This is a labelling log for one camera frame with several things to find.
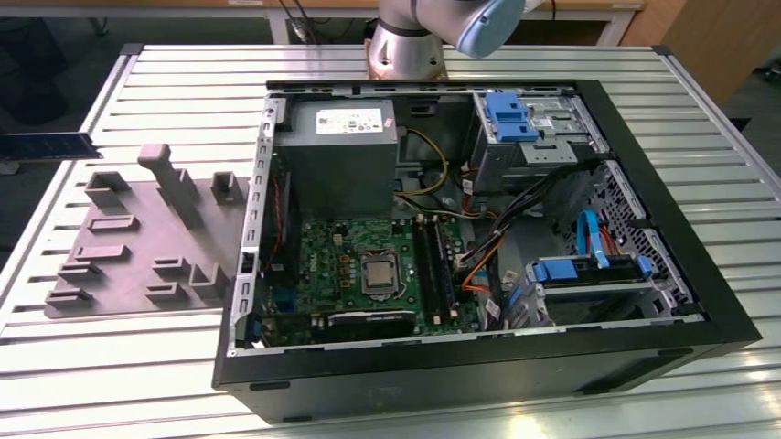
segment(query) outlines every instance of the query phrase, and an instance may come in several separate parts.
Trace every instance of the green circuit board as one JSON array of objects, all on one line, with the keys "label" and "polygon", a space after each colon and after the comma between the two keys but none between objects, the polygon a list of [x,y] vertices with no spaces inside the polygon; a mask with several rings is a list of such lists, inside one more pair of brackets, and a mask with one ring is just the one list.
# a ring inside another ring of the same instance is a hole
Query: green circuit board
[{"label": "green circuit board", "polygon": [[[415,335],[475,332],[478,315],[474,300],[459,303],[458,314],[448,323],[426,321],[418,264],[412,241],[411,219],[366,219],[313,221],[301,229],[300,280],[295,292],[295,314],[382,311],[403,309],[416,314]],[[454,220],[439,225],[450,255],[463,250],[459,224]],[[362,255],[384,252],[398,261],[399,293],[379,301],[362,291]],[[307,344],[305,321],[279,321],[277,333],[284,345]]]}]

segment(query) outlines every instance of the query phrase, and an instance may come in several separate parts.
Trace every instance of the ram slot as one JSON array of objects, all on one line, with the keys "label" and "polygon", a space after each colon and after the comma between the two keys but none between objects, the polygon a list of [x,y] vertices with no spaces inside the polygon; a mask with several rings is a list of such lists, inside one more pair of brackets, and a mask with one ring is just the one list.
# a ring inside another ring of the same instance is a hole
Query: ram slot
[{"label": "ram slot", "polygon": [[412,227],[412,247],[415,248],[415,264],[418,266],[419,295],[423,301],[423,315],[426,315],[426,323],[434,324],[442,322],[442,307],[439,305],[439,294],[434,290],[435,283],[432,279],[428,239],[426,235],[427,229],[420,219],[420,222],[415,222]]},{"label": "ram slot", "polygon": [[455,307],[455,291],[452,290],[452,280],[450,278],[450,268],[447,266],[447,250],[444,247],[444,240],[442,239],[442,231],[439,230],[439,222],[436,220],[426,223],[426,238],[428,240],[428,254],[435,285],[435,292],[438,296],[439,309],[442,310],[442,322],[450,321],[450,310]]}]

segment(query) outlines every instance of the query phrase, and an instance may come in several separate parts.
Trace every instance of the slotted aluminum table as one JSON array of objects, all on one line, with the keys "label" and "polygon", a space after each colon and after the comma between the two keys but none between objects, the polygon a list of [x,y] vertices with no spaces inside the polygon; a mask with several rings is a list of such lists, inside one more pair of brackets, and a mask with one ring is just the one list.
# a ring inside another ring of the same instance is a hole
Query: slotted aluminum table
[{"label": "slotted aluminum table", "polygon": [[148,46],[121,55],[83,129],[105,158],[64,162],[0,275],[0,434],[107,438],[245,432],[303,437],[777,437],[781,185],[673,57],[649,48],[447,51],[450,78],[603,82],[763,340],[609,396],[268,428],[211,390],[220,310],[49,321],[93,171],[128,179],[165,142],[193,178],[247,177],[267,80],[364,79],[363,47]]}]

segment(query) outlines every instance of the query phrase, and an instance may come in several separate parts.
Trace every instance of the yellow wire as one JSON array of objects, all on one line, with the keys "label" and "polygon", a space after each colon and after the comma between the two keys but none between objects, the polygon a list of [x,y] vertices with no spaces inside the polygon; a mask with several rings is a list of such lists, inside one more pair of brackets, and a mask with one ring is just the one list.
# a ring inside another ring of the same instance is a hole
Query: yellow wire
[{"label": "yellow wire", "polygon": [[442,149],[439,148],[439,146],[434,143],[434,140],[431,140],[431,138],[428,138],[428,136],[426,134],[423,134],[420,131],[418,131],[414,128],[407,128],[406,130],[408,132],[419,135],[420,138],[426,141],[428,146],[432,148],[432,150],[439,155],[439,159],[442,160],[442,176],[439,177],[439,180],[436,181],[436,183],[432,184],[431,187],[426,187],[424,189],[418,189],[418,190],[398,191],[398,192],[395,192],[395,195],[404,195],[404,196],[426,195],[426,194],[434,192],[438,188],[440,188],[442,185],[444,185],[444,181],[447,180],[447,159],[444,158],[444,153],[442,152]]}]

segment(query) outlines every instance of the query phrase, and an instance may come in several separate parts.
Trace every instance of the motherboard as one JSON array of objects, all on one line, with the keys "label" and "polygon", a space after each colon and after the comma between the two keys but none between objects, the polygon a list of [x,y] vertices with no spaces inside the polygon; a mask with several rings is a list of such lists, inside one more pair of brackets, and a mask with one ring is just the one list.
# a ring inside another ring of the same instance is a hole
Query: motherboard
[{"label": "motherboard", "polygon": [[304,223],[297,286],[273,293],[271,344],[475,332],[475,299],[454,280],[463,245],[442,217]]}]

